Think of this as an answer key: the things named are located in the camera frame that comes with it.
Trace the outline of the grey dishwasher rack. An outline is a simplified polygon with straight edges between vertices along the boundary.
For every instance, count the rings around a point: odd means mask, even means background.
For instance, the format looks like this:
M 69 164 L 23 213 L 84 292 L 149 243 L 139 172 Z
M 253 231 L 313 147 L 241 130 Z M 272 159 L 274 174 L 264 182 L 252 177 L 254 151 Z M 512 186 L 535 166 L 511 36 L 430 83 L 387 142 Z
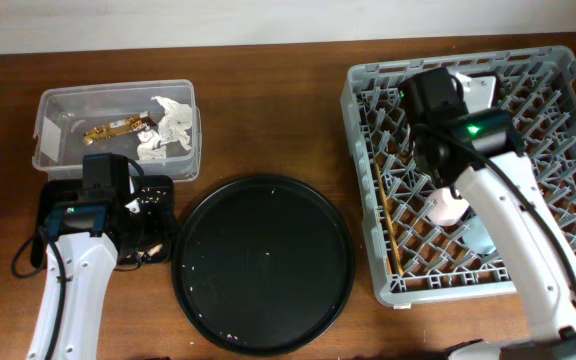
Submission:
M 433 192 L 411 154 L 399 85 L 446 68 L 496 76 L 492 107 L 512 114 L 543 197 L 576 254 L 576 58 L 563 46 L 360 64 L 346 75 L 340 104 L 362 201 L 372 286 L 387 307 L 511 293 L 500 256 L 465 246 L 467 211 L 442 227 L 426 214 Z

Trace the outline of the pink cup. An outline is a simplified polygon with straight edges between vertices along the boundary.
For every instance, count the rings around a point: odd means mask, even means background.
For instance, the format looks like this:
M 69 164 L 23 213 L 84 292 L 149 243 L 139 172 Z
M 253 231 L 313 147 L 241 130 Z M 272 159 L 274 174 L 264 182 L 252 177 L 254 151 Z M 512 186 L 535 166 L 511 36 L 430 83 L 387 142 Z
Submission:
M 469 203 L 453 196 L 450 187 L 434 190 L 426 202 L 431 205 L 426 217 L 435 225 L 453 226 L 466 213 Z

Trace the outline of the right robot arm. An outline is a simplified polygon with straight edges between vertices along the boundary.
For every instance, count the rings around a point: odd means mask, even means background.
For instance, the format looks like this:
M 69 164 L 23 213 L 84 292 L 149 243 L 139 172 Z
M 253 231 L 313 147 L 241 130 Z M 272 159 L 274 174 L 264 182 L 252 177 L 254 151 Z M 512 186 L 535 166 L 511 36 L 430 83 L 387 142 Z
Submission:
M 470 112 L 445 68 L 404 80 L 400 98 L 417 167 L 474 210 L 520 296 L 531 337 L 445 350 L 448 359 L 576 359 L 576 256 L 538 189 L 509 112 Z

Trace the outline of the gold foil wrapper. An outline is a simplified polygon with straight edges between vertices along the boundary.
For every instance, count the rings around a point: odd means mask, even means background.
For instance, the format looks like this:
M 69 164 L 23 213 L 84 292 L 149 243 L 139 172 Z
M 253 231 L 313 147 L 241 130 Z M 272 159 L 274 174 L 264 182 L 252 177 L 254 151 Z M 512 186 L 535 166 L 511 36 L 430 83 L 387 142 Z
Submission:
M 157 125 L 148 112 L 116 120 L 107 124 L 94 127 L 83 134 L 85 145 L 95 142 L 123 136 L 133 132 L 149 130 Z

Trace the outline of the black rectangular tray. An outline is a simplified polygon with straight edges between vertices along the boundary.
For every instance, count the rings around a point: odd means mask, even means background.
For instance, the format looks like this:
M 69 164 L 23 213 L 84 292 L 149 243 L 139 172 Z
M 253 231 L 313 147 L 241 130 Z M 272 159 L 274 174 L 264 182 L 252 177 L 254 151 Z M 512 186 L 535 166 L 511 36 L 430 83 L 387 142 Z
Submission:
M 31 264 L 38 268 L 47 245 L 43 236 L 106 235 L 118 251 L 117 265 L 135 270 L 168 260 L 179 235 L 174 214 L 174 186 L 163 175 L 145 176 L 141 191 L 131 203 L 119 206 L 107 199 L 82 202 L 80 179 L 53 180 L 42 188 L 32 240 Z

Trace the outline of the white tissue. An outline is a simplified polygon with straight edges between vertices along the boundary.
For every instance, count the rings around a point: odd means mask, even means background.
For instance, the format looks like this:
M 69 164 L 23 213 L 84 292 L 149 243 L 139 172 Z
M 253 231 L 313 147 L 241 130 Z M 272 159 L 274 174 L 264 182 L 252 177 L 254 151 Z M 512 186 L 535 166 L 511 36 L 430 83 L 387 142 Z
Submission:
M 192 149 L 191 136 L 193 110 L 187 104 L 181 104 L 170 98 L 154 96 L 163 109 L 164 116 L 155 127 L 149 126 L 137 134 L 140 144 L 137 155 L 140 160 L 155 160 L 167 157 L 167 145 L 178 142 L 184 151 Z

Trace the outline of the grey plate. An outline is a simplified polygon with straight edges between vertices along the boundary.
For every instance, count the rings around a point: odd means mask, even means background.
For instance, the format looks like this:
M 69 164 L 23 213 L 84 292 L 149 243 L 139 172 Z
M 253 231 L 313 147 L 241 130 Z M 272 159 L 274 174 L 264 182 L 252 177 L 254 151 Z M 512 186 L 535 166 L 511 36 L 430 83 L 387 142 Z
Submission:
M 454 72 L 463 89 L 463 100 L 470 113 L 490 109 L 493 106 L 497 77 L 492 76 L 468 76 Z

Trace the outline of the round black serving tray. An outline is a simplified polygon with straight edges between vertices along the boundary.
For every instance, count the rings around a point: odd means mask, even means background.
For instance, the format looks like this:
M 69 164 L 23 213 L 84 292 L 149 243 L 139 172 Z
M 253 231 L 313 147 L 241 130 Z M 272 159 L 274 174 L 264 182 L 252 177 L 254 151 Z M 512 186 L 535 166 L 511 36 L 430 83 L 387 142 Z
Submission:
M 276 356 L 326 332 L 346 305 L 355 253 L 337 208 L 296 179 L 257 175 L 207 195 L 171 254 L 189 322 L 230 352 Z

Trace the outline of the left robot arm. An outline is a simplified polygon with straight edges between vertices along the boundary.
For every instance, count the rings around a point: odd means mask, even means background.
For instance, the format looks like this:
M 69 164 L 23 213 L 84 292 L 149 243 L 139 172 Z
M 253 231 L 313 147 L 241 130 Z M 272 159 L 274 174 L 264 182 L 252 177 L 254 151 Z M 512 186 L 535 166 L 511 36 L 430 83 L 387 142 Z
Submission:
M 116 267 L 126 205 L 141 190 L 125 156 L 83 158 L 80 180 L 44 187 L 37 232 L 45 243 L 46 282 L 29 359 L 94 359 L 104 297 Z

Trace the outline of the blue cup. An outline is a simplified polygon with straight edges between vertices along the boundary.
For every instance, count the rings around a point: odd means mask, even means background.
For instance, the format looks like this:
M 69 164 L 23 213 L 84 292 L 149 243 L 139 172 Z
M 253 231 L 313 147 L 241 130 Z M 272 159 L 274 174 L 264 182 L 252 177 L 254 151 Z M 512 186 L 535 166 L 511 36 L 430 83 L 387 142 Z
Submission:
M 467 230 L 462 236 L 466 247 L 480 255 L 489 255 L 496 246 L 478 216 L 469 218 L 465 225 Z

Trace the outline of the food scraps pile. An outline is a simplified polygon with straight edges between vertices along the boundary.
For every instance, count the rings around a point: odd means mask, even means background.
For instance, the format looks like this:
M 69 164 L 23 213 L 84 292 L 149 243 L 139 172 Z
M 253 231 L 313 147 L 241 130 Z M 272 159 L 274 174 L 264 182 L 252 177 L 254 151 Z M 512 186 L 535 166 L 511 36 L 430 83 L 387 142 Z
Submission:
M 131 232 L 122 243 L 118 265 L 139 267 L 167 262 L 177 231 L 173 188 L 145 187 L 127 209 Z

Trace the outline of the clear plastic bin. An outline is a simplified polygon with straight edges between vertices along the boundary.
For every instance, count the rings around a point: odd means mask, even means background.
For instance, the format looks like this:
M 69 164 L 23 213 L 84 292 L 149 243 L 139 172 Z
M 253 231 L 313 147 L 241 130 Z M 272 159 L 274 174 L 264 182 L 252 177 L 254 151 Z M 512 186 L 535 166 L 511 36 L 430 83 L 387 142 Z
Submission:
M 82 176 L 87 155 L 114 153 L 147 175 L 175 182 L 199 175 L 201 122 L 188 80 L 51 89 L 36 118 L 32 165 L 53 179 Z

